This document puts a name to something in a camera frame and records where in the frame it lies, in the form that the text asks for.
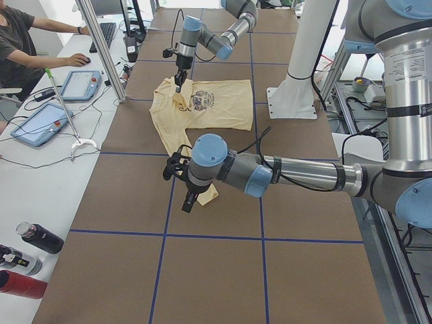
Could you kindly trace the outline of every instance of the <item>blue joint cover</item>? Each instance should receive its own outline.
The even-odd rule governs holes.
[[[385,2],[402,17],[415,20],[432,19],[431,0],[385,0]]]
[[[186,16],[186,18],[184,18],[183,28],[189,32],[196,32],[201,29],[201,21],[198,18]]]
[[[201,167],[214,167],[225,160],[228,145],[216,134],[204,134],[196,140],[192,149],[192,160]]]
[[[417,227],[432,228],[432,178],[406,189],[396,202],[396,215]]]
[[[218,59],[226,61],[228,57],[230,57],[231,53],[232,53],[232,47],[229,45],[225,45],[224,47],[220,48],[220,50],[218,50],[216,56]]]
[[[248,183],[244,188],[244,193],[255,198],[262,197],[270,184],[271,176],[271,171],[260,165],[249,177]]]
[[[374,43],[345,40],[345,51],[353,54],[375,54],[379,51]]]

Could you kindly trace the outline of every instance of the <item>yellow t-shirt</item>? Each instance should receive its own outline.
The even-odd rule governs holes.
[[[250,80],[186,80],[181,93],[176,93],[174,79],[166,78],[153,95],[151,117],[170,156],[182,144],[191,146],[186,135],[188,128],[252,128]],[[198,202],[205,205],[217,196],[214,185],[211,185],[199,195]]]

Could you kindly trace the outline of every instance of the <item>gray t-shirt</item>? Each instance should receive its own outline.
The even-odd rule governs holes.
[[[22,88],[27,83],[39,79],[44,71],[14,63],[7,57],[19,49],[35,56],[36,49],[28,30],[33,25],[34,16],[6,6],[0,10],[9,26],[0,26],[0,81],[7,88]]]

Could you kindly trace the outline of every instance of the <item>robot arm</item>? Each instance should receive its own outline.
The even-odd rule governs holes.
[[[178,67],[178,72],[174,76],[177,92],[181,91],[188,70],[192,68],[198,43],[218,58],[226,60],[230,57],[238,39],[255,27],[258,11],[251,0],[222,0],[221,5],[238,19],[221,36],[217,36],[198,18],[186,16],[178,49],[163,51],[164,58],[171,57],[173,54],[177,55],[175,64]]]
[[[180,149],[164,171],[166,180],[174,175],[186,182],[184,211],[190,212],[214,179],[255,197],[269,184],[287,183],[345,191],[415,226],[432,227],[432,1],[350,0],[347,18],[348,50],[378,49],[384,55],[389,159],[339,165],[237,154],[207,134],[197,140],[191,157]],[[178,66],[183,72],[186,65]]]

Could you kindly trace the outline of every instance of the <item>keyboard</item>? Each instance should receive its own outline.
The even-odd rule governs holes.
[[[108,48],[111,46],[111,41],[113,40],[114,33],[115,33],[115,22],[101,22],[99,24],[101,26],[101,30],[103,33],[103,37],[105,38],[105,41],[107,42]],[[97,49],[94,43],[92,43],[92,46],[88,50],[90,53],[96,53]]]

